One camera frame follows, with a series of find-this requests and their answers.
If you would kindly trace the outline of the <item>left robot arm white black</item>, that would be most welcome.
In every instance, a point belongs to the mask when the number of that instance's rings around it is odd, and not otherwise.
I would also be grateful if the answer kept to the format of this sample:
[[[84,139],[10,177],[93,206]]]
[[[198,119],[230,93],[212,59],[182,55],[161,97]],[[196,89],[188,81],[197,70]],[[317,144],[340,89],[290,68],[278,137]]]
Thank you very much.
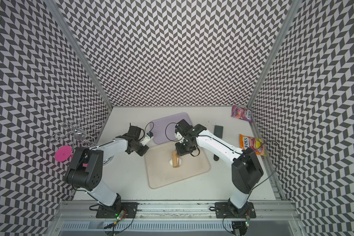
[[[77,147],[64,181],[78,191],[88,193],[99,204],[112,207],[119,201],[120,196],[102,180],[104,162],[122,152],[135,152],[143,156],[148,151],[147,143],[152,138],[151,131],[146,133],[144,129],[131,125],[127,133],[108,143],[94,147]]]

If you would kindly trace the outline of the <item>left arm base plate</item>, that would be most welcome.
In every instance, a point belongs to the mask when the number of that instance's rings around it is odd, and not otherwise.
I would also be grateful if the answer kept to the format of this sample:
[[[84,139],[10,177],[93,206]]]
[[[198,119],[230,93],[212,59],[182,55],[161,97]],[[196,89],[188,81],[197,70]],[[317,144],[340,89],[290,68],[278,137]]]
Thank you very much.
[[[125,211],[126,219],[134,219],[138,209],[138,202],[124,202],[118,206],[99,205],[96,211],[96,218],[116,219],[122,210]]]

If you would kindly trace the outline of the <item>white dough ball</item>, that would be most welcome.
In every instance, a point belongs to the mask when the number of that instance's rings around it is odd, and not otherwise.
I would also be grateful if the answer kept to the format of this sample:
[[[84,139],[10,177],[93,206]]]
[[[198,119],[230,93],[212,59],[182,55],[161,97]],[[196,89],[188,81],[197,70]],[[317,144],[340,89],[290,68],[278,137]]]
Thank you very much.
[[[182,164],[182,159],[178,158],[177,160],[171,159],[169,161],[169,164],[173,167],[173,168],[178,168],[181,166]]]

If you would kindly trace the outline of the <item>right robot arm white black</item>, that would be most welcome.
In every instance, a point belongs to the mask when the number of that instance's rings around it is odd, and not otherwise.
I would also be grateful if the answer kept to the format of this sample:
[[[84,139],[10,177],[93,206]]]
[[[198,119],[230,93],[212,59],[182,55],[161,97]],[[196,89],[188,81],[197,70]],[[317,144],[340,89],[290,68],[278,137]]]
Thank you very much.
[[[258,157],[252,148],[235,147],[215,136],[206,127],[191,126],[186,120],[175,125],[175,143],[178,156],[192,155],[196,150],[206,149],[231,167],[234,191],[228,200],[229,206],[237,211],[248,203],[253,188],[264,175]]]

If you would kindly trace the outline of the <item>wooden dough roller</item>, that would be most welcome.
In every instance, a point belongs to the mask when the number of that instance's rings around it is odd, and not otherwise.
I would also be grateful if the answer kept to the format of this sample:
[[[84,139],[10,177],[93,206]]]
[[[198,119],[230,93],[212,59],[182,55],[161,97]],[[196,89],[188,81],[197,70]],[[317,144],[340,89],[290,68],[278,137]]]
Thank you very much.
[[[178,156],[177,151],[176,150],[173,151],[172,152],[172,159],[177,160],[178,158],[180,158],[180,157]]]

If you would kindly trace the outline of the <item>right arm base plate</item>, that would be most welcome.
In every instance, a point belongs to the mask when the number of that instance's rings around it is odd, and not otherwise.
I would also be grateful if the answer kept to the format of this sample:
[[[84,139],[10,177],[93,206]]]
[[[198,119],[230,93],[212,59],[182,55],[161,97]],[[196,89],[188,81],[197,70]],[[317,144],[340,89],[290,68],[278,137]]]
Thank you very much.
[[[231,202],[214,203],[216,218],[256,218],[256,212],[253,203],[246,202],[242,208],[235,207]]]

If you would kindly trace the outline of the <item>beige plastic tray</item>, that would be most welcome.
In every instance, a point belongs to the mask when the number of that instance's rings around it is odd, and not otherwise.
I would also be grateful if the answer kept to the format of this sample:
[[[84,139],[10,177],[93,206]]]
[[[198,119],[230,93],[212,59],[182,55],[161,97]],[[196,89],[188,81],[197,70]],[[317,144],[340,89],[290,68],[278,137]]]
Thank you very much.
[[[177,156],[175,143],[168,142],[151,147],[145,164],[148,185],[151,189],[164,187],[210,171],[210,163],[204,151],[197,156]]]

